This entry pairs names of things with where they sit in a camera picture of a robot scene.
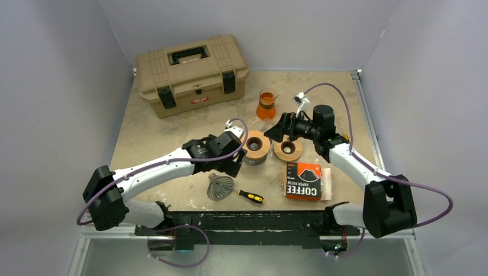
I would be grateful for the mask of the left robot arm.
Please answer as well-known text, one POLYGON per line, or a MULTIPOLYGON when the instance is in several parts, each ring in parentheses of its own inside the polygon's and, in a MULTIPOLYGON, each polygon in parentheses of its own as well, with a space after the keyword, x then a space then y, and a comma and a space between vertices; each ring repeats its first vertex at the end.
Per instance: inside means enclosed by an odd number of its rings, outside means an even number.
POLYGON ((138 166, 95 169, 82 193, 86 205, 77 223, 84 225, 82 217, 88 212, 91 219, 87 223, 98 231, 131 223, 150 228, 157 235, 167 234, 171 219, 164 205, 135 197, 165 182, 211 170, 236 177, 246 155, 243 142, 247 136, 247 131, 232 127, 219 136, 189 140, 173 152, 138 166))

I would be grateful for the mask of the smoky glass dripper cone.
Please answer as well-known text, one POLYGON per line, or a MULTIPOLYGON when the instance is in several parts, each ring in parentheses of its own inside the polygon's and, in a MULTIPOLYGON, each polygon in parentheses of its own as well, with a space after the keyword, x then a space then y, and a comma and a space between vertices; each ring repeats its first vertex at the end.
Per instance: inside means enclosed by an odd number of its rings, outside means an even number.
POLYGON ((211 173, 208 179, 207 197, 212 201, 223 200, 234 191, 235 182, 231 177, 211 173))

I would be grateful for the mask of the smoky glass carafe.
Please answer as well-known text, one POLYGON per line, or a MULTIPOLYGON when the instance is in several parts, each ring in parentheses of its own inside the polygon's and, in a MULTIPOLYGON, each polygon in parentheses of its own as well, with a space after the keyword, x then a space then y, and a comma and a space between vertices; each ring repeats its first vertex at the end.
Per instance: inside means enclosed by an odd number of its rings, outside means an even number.
POLYGON ((248 166, 258 166, 266 161, 267 156, 268 154, 253 154, 248 152, 243 161, 248 166))

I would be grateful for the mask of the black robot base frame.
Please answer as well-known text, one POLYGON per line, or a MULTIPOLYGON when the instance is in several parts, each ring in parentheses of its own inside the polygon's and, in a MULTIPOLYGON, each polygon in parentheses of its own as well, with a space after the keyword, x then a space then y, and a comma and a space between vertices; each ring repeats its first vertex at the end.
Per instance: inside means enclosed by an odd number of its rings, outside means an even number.
POLYGON ((106 231, 94 226, 82 228, 82 234, 98 239, 149 239, 172 241, 170 227, 176 230, 176 249, 192 250, 197 244, 235 246, 300 246, 304 249, 334 248, 343 233, 349 241, 360 237, 353 226, 328 224, 324 210, 252 210, 252 211, 172 211, 162 226, 155 229, 121 223, 106 231))

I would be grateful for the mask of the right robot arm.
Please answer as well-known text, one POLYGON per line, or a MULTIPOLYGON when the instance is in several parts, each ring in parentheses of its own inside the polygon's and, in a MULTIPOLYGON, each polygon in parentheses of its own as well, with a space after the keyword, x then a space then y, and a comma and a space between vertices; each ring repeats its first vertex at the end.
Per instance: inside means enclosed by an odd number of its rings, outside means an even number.
POLYGON ((328 233, 339 233, 350 225, 380 238, 417 224, 411 188, 405 184, 407 178, 392 176, 358 154, 351 147, 352 139, 337 133, 331 106, 315 106, 312 117, 304 112, 283 113, 264 135, 275 142, 311 140, 320 157, 339 168, 363 191, 362 205, 341 202, 326 208, 323 226, 328 233))

